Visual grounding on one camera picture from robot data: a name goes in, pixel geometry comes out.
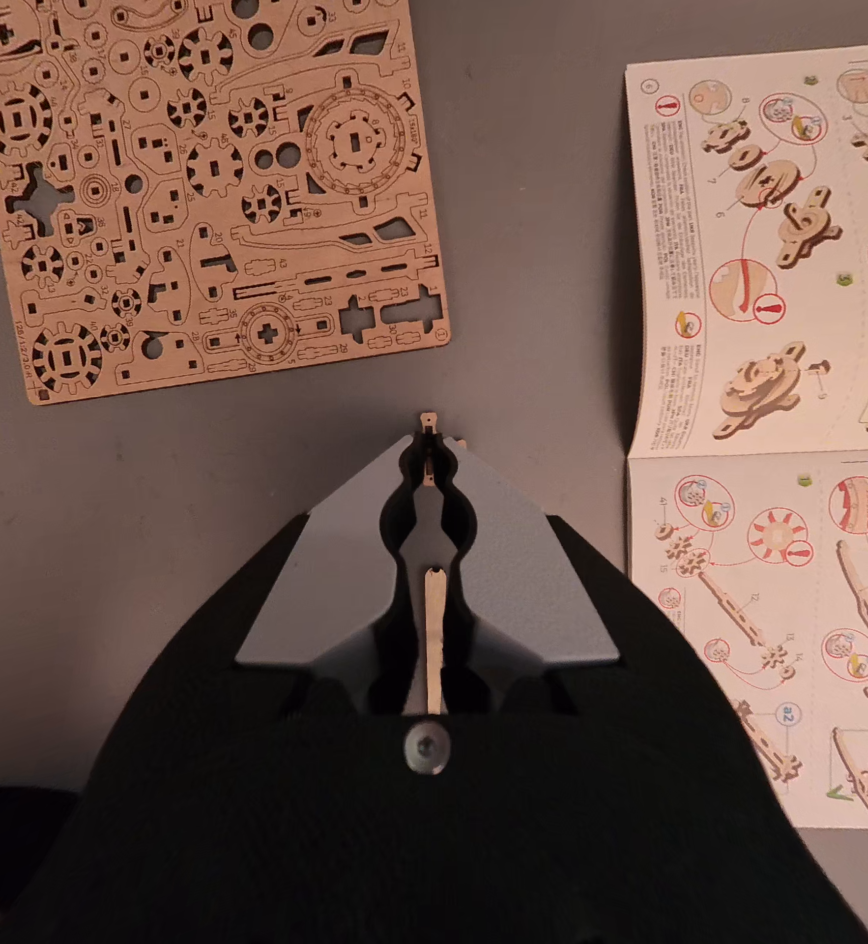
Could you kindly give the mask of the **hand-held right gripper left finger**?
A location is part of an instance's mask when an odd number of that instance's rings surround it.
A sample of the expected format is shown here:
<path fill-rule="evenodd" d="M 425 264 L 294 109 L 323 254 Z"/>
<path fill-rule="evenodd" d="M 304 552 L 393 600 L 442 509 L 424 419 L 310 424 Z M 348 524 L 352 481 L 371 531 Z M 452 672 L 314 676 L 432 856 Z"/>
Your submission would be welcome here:
<path fill-rule="evenodd" d="M 404 437 L 310 511 L 238 666 L 304 670 L 358 711 L 404 714 L 420 646 L 402 549 L 434 444 Z"/>

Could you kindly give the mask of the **tapered wooden stick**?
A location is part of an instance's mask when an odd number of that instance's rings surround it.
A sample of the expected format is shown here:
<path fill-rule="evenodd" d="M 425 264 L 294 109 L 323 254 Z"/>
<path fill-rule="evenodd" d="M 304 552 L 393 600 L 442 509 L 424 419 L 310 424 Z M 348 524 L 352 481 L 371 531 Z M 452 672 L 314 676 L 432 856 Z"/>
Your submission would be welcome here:
<path fill-rule="evenodd" d="M 404 715 L 442 714 L 445 711 L 443 668 L 443 619 L 448 574 L 439 565 L 425 573 L 409 574 L 409 594 L 418 655 L 403 709 Z"/>

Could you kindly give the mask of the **printed instruction booklet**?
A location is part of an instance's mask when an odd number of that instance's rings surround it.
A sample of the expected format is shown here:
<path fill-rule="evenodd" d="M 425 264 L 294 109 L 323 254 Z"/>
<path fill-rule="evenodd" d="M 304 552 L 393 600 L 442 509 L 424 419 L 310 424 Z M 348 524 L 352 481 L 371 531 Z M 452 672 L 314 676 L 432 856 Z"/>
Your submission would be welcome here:
<path fill-rule="evenodd" d="M 799 828 L 868 829 L 868 45 L 630 65 L 630 575 Z"/>

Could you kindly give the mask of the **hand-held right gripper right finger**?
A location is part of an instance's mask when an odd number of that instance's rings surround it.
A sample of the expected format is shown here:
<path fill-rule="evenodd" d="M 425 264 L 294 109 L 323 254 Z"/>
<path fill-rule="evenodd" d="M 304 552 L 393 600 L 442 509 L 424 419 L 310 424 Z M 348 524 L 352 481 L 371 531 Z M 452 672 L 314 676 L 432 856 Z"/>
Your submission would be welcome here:
<path fill-rule="evenodd" d="M 456 554 L 443 616 L 445 707 L 488 713 L 519 680 L 620 654 L 542 508 L 450 437 L 436 447 L 440 525 Z"/>

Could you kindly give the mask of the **wooden model parts sheet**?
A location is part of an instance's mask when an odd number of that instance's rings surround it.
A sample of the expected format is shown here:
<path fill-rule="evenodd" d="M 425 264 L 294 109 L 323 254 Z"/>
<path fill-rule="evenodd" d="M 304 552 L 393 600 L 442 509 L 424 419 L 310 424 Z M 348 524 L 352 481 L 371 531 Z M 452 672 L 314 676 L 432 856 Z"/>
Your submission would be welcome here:
<path fill-rule="evenodd" d="M 408 2 L 0 1 L 39 406 L 451 339 Z"/>

